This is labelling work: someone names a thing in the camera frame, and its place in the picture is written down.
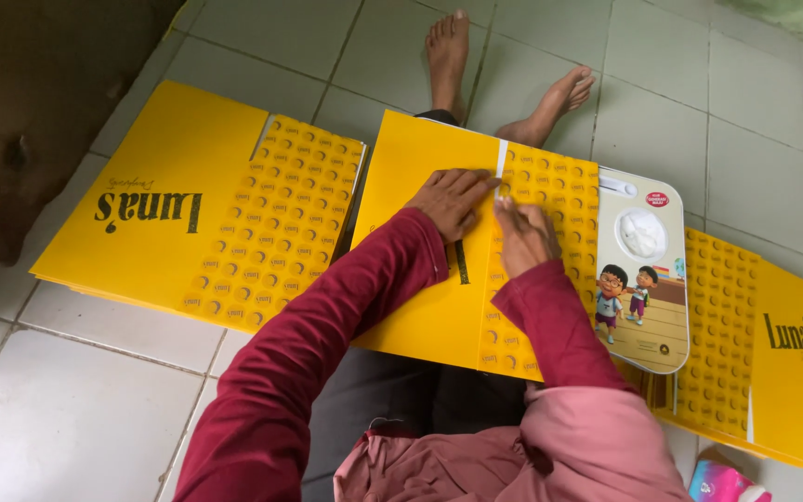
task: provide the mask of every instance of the bare foot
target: bare foot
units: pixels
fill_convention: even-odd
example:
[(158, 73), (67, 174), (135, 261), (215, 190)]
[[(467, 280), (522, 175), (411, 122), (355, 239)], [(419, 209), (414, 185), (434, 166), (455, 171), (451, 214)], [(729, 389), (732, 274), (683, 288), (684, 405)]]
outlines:
[(527, 119), (502, 126), (495, 136), (522, 145), (542, 147), (557, 120), (587, 101), (595, 81), (587, 66), (575, 68), (547, 89), (547, 93), (541, 97), (541, 103)]
[(469, 53), (469, 18), (463, 9), (437, 21), (427, 35), (429, 83), (433, 109), (448, 110), (458, 123), (467, 115), (461, 97), (463, 69)]

